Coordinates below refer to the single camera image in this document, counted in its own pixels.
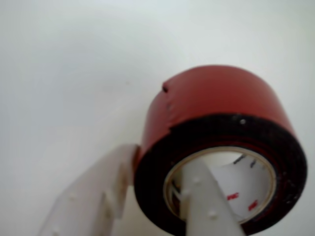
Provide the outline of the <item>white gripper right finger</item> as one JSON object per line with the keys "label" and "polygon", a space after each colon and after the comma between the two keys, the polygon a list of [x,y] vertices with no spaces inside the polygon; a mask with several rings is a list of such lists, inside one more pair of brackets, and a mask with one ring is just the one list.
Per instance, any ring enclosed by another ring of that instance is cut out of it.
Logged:
{"label": "white gripper right finger", "polygon": [[182,204],[187,236],[244,236],[217,181],[202,160],[183,168]]}

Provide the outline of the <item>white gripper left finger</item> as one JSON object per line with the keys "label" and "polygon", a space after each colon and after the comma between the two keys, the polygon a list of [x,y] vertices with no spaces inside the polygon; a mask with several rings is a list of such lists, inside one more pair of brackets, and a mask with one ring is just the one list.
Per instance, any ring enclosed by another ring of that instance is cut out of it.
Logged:
{"label": "white gripper left finger", "polygon": [[40,236],[109,236],[123,215],[134,182],[137,144],[121,145],[100,158],[58,197]]}

